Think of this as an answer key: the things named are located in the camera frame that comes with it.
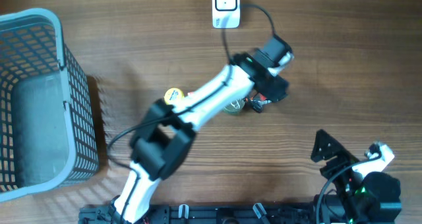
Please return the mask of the black red snack packet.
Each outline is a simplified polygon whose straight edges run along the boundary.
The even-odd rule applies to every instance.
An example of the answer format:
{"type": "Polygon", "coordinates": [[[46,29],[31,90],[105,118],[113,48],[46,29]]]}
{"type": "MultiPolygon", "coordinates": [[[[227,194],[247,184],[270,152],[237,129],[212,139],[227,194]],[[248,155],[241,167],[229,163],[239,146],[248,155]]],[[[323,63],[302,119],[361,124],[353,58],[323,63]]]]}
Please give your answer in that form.
{"type": "Polygon", "coordinates": [[[260,93],[255,93],[244,99],[245,103],[255,112],[262,113],[263,107],[271,101],[260,93]]]}

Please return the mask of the yellow lidded jar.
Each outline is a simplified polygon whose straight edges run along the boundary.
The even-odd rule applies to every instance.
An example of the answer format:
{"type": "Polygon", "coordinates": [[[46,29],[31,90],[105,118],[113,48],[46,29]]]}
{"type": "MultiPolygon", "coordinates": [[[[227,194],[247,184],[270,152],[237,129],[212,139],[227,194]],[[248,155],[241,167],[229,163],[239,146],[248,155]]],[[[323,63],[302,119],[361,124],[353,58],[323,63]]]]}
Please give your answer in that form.
{"type": "Polygon", "coordinates": [[[164,94],[164,101],[168,105],[173,105],[174,103],[182,100],[185,97],[183,91],[179,88],[170,88],[164,94]]]}

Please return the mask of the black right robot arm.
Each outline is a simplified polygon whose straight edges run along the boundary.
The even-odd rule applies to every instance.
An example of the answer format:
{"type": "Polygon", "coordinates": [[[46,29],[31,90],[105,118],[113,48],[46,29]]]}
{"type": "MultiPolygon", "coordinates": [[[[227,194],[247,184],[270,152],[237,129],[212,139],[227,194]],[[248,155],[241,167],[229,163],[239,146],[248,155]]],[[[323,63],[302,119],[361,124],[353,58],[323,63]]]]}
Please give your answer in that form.
{"type": "Polygon", "coordinates": [[[320,174],[326,183],[316,196],[316,223],[393,223],[402,210],[400,181],[384,172],[394,159],[390,147],[373,142],[359,160],[329,135],[318,130],[311,153],[324,160],[320,174]]]}

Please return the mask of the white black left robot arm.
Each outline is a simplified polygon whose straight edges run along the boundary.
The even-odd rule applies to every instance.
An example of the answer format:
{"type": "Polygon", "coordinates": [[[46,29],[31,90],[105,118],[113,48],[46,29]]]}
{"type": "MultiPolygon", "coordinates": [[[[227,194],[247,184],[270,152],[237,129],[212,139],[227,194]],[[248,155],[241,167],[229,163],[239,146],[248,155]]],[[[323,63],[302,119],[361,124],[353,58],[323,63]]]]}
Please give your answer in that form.
{"type": "Polygon", "coordinates": [[[123,192],[110,205],[115,223],[136,223],[146,215],[161,181],[184,162],[197,132],[225,106],[256,90],[271,102],[285,98],[288,83],[279,73],[294,58],[279,36],[266,45],[229,58],[221,72],[193,94],[173,105],[155,101],[143,120],[115,137],[131,133],[131,162],[123,192]]]}

